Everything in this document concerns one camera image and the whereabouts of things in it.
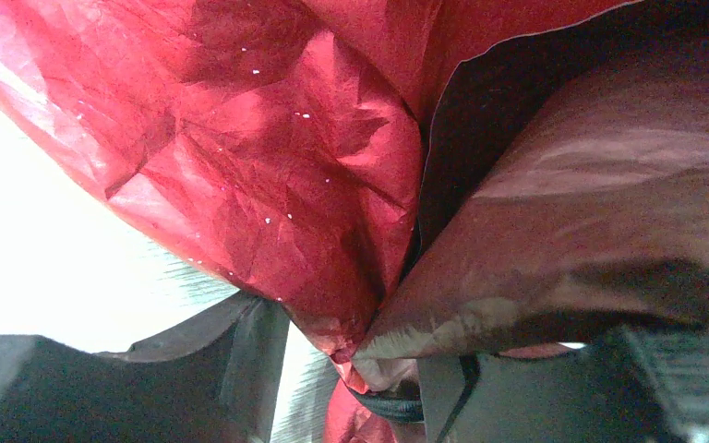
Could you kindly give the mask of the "black gold-lettered ribbon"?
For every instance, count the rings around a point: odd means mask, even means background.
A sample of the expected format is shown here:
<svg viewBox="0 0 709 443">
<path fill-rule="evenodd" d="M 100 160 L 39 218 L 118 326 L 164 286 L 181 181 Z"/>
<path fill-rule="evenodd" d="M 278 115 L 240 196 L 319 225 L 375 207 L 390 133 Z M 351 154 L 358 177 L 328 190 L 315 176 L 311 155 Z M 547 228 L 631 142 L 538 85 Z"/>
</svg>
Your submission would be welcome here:
<svg viewBox="0 0 709 443">
<path fill-rule="evenodd" d="M 381 392 L 349 393 L 368 411 L 395 423 L 422 423 L 425 419 L 418 384 L 402 383 L 397 389 Z"/>
</svg>

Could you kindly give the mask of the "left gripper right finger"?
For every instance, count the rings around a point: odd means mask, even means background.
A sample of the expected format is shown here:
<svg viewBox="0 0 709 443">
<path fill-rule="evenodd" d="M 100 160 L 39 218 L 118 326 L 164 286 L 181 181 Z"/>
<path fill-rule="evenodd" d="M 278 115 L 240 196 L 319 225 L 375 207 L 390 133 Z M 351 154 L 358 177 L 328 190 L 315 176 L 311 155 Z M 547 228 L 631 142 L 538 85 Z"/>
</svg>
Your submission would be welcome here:
<svg viewBox="0 0 709 443">
<path fill-rule="evenodd" d="M 552 358 L 418 368 L 431 442 L 709 442 L 709 329 L 618 327 Z"/>
</svg>

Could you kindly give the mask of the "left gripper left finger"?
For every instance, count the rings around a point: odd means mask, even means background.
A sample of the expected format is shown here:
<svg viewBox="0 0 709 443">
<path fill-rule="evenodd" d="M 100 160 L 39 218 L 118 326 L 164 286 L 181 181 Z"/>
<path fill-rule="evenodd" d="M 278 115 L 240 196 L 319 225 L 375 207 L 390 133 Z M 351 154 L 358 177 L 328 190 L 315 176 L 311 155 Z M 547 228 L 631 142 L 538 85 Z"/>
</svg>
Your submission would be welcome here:
<svg viewBox="0 0 709 443">
<path fill-rule="evenodd" d="M 0 335 L 0 442 L 267 442 L 288 326 L 237 293 L 122 353 Z"/>
</svg>

